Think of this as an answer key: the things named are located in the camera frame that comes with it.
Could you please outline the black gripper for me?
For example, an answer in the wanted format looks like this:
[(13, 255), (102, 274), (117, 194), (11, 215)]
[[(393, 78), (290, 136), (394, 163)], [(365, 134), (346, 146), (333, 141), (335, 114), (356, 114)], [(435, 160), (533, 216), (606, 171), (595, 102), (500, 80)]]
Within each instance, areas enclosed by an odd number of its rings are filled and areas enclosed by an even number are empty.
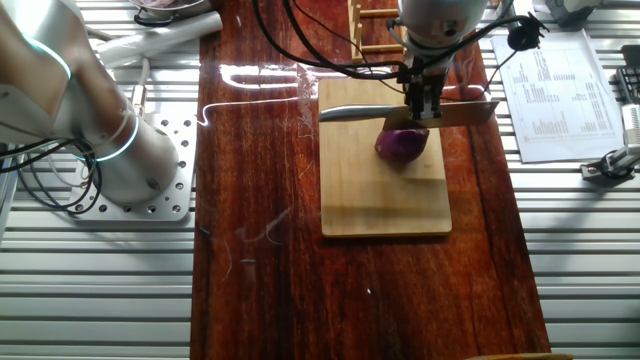
[(418, 75), (406, 75), (402, 79), (404, 103), (413, 103), (414, 120), (431, 120), (442, 117), (440, 97), (443, 92), (447, 69), (427, 69)]

